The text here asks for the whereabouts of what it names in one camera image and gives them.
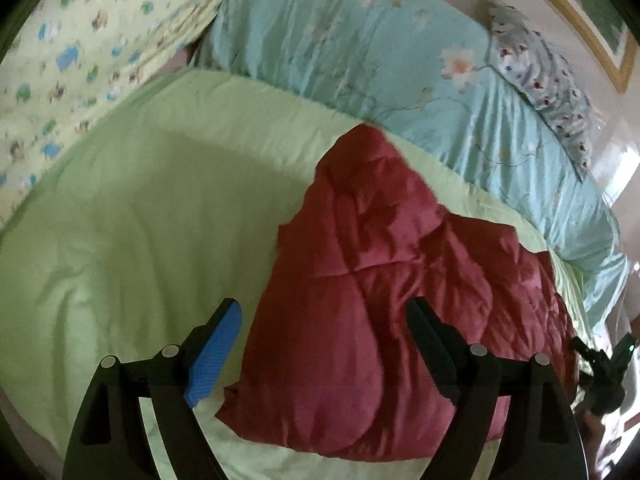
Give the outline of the person's right hand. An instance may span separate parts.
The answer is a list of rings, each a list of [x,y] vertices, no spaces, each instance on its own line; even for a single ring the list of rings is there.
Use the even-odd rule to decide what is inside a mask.
[[[583,403],[577,405],[575,416],[585,451],[589,479],[601,479],[604,461],[611,451],[605,424],[601,416],[593,414]]]

